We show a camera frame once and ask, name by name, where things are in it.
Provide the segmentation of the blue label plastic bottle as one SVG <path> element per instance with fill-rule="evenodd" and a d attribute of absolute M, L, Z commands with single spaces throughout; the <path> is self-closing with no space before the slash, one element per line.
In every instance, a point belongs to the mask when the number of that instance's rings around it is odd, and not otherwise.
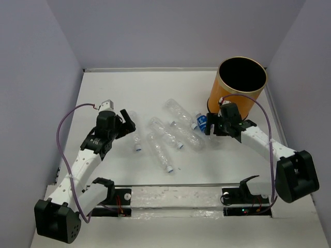
<path fill-rule="evenodd" d="M 205 115 L 202 115 L 201 112 L 196 111 L 195 112 L 195 117 L 197 119 L 197 125 L 201 132 L 205 132 L 206 129 L 206 123 L 207 123 L 207 117 Z"/>

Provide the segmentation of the clear plastic bottle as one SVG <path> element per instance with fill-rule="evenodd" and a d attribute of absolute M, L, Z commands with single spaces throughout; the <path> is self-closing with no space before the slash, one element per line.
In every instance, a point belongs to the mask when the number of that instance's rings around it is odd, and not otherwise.
<path fill-rule="evenodd" d="M 205 148 L 205 141 L 184 124 L 173 121 L 170 123 L 170 128 L 176 135 L 183 139 L 192 150 L 200 152 Z"/>
<path fill-rule="evenodd" d="M 147 135 L 147 142 L 150 145 L 158 165 L 162 167 L 165 172 L 172 173 L 174 171 L 173 163 L 161 139 L 155 133 L 151 132 Z"/>
<path fill-rule="evenodd" d="M 184 144 L 175 136 L 173 131 L 157 117 L 152 117 L 148 122 L 149 128 L 157 134 L 167 145 L 181 150 Z"/>
<path fill-rule="evenodd" d="M 164 107 L 173 117 L 185 123 L 192 130 L 197 129 L 198 125 L 196 124 L 193 116 L 177 101 L 174 99 L 169 99 L 165 102 Z"/>

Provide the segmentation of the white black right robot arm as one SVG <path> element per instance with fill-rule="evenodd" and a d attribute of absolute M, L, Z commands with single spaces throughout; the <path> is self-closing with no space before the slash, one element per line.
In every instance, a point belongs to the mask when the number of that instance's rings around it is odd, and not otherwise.
<path fill-rule="evenodd" d="M 271 163 L 269 182 L 258 182 L 257 176 L 240 182 L 238 196 L 241 201 L 249 203 L 261 195 L 271 199 L 278 196 L 284 202 L 292 203 L 319 190 L 312 155 L 282 145 L 253 121 L 243 120 L 235 103 L 222 105 L 218 113 L 207 113 L 206 118 L 206 135 L 234 138 Z"/>

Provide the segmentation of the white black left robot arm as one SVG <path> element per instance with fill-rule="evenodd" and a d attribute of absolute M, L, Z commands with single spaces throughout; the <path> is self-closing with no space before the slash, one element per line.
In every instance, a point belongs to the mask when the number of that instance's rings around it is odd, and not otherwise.
<path fill-rule="evenodd" d="M 93 209 L 113 201 L 112 180 L 98 177 L 90 185 L 87 183 L 112 143 L 135 130 L 135 123 L 125 109 L 119 115 L 110 107 L 99 109 L 95 127 L 80 146 L 74 163 L 66 166 L 66 177 L 46 200 L 40 199 L 34 206 L 38 235 L 71 244 L 82 223 L 90 222 Z"/>

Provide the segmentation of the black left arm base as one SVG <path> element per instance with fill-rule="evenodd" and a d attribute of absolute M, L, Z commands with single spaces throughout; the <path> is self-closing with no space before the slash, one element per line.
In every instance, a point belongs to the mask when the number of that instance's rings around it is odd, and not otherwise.
<path fill-rule="evenodd" d="M 118 188 L 112 199 L 102 201 L 92 210 L 92 217 L 131 217 L 131 189 Z"/>

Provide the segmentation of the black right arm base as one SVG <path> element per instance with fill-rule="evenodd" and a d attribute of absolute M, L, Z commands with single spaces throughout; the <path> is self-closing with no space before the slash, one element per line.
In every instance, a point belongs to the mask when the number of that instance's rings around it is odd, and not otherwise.
<path fill-rule="evenodd" d="M 236 187 L 222 188 L 220 202 L 224 216 L 272 216 L 268 197 L 254 193 L 248 187 L 248 183 L 257 177 L 258 175 L 254 175 L 245 178 Z"/>

